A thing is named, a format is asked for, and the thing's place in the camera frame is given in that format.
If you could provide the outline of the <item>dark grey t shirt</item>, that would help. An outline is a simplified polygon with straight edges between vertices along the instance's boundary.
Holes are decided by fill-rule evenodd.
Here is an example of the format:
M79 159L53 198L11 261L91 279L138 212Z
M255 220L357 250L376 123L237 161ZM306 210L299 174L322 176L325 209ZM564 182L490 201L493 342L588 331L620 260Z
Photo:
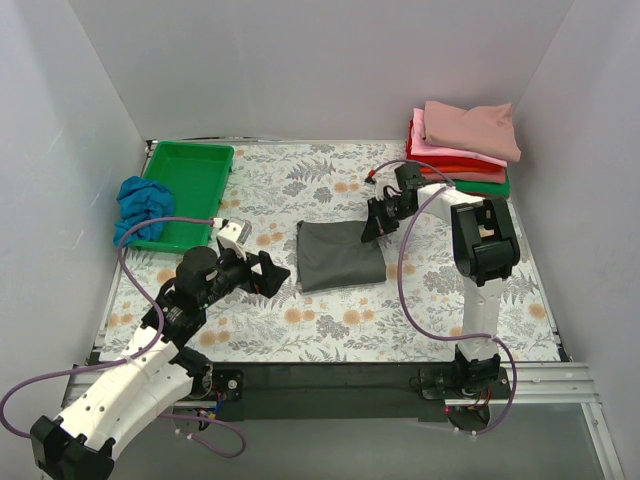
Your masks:
M298 281L304 293L386 281L386 263L376 241L363 243L364 221L297 224Z

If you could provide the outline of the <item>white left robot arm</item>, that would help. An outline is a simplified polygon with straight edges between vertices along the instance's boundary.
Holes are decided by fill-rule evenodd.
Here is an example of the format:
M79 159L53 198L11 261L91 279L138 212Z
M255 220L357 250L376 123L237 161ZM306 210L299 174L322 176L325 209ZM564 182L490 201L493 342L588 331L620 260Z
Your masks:
M187 345L205 324L207 308L237 288L272 298L289 275L264 251L190 249L116 366L55 419L33 424L36 465L53 479L108 478L128 443L174 402L211 392L211 361Z

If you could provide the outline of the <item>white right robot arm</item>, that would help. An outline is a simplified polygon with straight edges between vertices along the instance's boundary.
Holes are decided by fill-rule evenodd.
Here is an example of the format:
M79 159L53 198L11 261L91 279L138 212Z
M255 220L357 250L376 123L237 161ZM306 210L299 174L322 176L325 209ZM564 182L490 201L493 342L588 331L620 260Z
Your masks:
M505 199L480 198L459 191L441 170L440 182L430 183L423 164L394 160L396 183L376 180L371 170L365 181L375 187L367 202L367 219L361 240L374 241L398 230L401 221L415 225L428 212L447 222L452 231L453 259L464 285L463 328L447 337L455 345L449 363L430 367L417 384L427 392L457 391L464 397L488 392L501 381L501 358L508 351L497 336L500 298L520 247Z

